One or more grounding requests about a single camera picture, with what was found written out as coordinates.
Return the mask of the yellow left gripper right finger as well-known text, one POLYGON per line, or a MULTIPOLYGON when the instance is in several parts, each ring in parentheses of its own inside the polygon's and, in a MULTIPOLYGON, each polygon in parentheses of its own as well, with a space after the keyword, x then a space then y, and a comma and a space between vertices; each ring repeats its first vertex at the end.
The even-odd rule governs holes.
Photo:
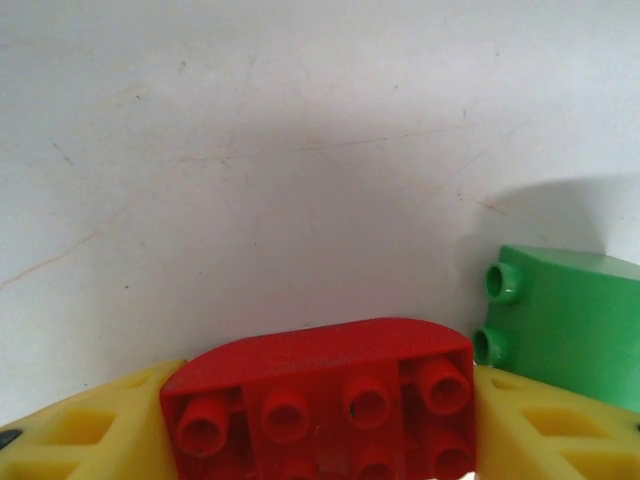
POLYGON ((637 479, 639 415, 499 369, 474 368, 478 479, 637 479))

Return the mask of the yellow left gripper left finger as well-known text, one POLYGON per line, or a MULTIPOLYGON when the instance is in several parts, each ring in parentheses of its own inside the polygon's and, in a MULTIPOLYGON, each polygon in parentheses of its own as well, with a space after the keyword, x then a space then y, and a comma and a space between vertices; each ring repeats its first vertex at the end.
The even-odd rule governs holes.
POLYGON ((171 360, 1 427, 3 479, 176 479, 159 391, 171 360))

